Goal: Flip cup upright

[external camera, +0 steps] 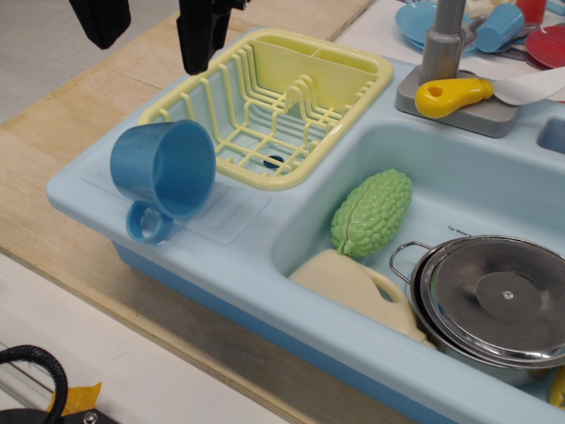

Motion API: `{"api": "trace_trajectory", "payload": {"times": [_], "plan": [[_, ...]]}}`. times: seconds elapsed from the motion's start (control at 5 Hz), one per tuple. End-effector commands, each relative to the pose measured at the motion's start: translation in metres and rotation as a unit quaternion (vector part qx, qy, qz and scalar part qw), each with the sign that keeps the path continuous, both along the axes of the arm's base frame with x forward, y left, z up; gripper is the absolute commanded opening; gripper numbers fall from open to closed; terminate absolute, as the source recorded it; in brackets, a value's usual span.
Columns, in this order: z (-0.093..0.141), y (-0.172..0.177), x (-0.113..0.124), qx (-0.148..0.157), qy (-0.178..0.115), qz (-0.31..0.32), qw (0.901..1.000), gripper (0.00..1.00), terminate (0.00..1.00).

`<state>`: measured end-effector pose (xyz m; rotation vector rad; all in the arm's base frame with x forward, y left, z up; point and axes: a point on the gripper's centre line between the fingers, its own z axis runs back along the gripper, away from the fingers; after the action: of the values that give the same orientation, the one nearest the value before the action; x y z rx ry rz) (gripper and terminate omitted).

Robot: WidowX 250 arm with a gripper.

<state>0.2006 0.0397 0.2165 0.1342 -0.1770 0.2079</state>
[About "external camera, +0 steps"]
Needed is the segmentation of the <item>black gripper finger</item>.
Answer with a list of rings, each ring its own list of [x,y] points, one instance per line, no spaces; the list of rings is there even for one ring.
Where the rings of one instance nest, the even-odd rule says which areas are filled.
[[[179,2],[177,33],[183,66],[188,74],[206,71],[215,52],[224,46],[230,14],[229,1]]]
[[[87,38],[99,49],[110,48],[131,24],[127,0],[70,0]]]

